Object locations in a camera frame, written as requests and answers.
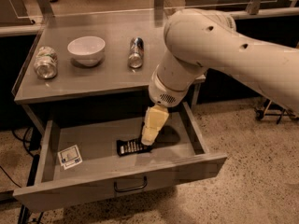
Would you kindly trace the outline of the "white gripper base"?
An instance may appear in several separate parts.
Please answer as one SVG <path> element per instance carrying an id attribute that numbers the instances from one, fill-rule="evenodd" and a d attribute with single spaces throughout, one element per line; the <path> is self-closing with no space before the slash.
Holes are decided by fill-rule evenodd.
<path id="1" fill-rule="evenodd" d="M 143 145 L 151 146 L 154 143 L 169 117 L 167 108 L 179 105 L 187 92 L 187 89 L 175 91 L 167 88 L 158 78 L 158 72 L 153 72 L 149 81 L 149 98 L 156 105 L 149 107 L 145 115 L 141 133 Z"/>

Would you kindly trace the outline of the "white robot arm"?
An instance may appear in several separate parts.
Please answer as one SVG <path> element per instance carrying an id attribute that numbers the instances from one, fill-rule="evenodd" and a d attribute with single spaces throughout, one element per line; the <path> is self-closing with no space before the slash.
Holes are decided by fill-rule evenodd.
<path id="1" fill-rule="evenodd" d="M 299 114 L 299 49 L 264 42 L 236 31 L 217 10 L 182 9 L 164 26 L 166 52 L 149 82 L 154 103 L 145 116 L 141 143 L 150 146 L 193 82 L 214 69 L 277 105 Z"/>

